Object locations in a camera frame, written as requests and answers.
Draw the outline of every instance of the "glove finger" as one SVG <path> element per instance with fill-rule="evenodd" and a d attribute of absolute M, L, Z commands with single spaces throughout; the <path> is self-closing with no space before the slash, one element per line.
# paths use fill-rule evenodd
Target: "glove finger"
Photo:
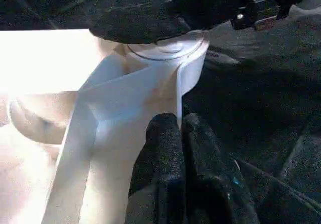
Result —
<path fill-rule="evenodd" d="M 250 192 L 213 130 L 197 114 L 182 122 L 187 216 L 199 223 L 259 223 Z"/>
<path fill-rule="evenodd" d="M 185 168 L 174 114 L 154 117 L 134 165 L 125 223 L 184 223 Z"/>

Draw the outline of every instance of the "dark fabric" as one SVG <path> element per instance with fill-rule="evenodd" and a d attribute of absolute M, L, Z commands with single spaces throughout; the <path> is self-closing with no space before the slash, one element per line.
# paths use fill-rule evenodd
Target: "dark fabric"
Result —
<path fill-rule="evenodd" d="M 183 98 L 185 114 L 204 117 L 238 161 L 261 223 L 321 223 L 321 85 L 211 56 Z"/>
<path fill-rule="evenodd" d="M 126 224 L 258 224 L 236 162 L 197 114 L 154 117 L 133 169 Z"/>

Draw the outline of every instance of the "white surface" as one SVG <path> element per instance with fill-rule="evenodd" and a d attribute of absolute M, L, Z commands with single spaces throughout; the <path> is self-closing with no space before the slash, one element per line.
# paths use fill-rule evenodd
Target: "white surface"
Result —
<path fill-rule="evenodd" d="M 116 49 L 100 64 L 79 92 L 43 224 L 123 223 L 147 124 L 168 111 L 180 120 L 182 94 L 198 81 L 208 45 L 169 61 L 128 48 L 125 61 Z"/>
<path fill-rule="evenodd" d="M 1 31 L 0 92 L 77 91 L 117 45 L 88 29 Z"/>
<path fill-rule="evenodd" d="M 151 60 L 169 60 L 183 57 L 199 48 L 203 34 L 190 32 L 188 34 L 162 40 L 157 44 L 131 44 L 130 50 L 137 55 Z"/>
<path fill-rule="evenodd" d="M 0 128 L 0 223 L 40 223 L 59 148 Z"/>

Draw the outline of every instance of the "white plastic fitting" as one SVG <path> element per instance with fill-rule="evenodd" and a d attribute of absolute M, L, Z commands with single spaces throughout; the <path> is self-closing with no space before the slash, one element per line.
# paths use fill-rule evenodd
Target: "white plastic fitting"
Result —
<path fill-rule="evenodd" d="M 88 46 L 89 55 L 100 47 Z M 180 122 L 182 95 L 199 80 L 208 46 L 207 33 L 189 33 L 157 45 L 118 45 L 99 64 L 78 92 L 43 224 L 124 222 L 146 127 L 164 112 Z"/>

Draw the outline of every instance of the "black glove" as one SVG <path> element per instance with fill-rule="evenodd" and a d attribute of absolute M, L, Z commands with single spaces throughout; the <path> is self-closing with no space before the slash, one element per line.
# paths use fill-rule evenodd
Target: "black glove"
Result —
<path fill-rule="evenodd" d="M 238 169 L 196 114 L 154 117 L 134 169 L 126 224 L 259 223 Z"/>

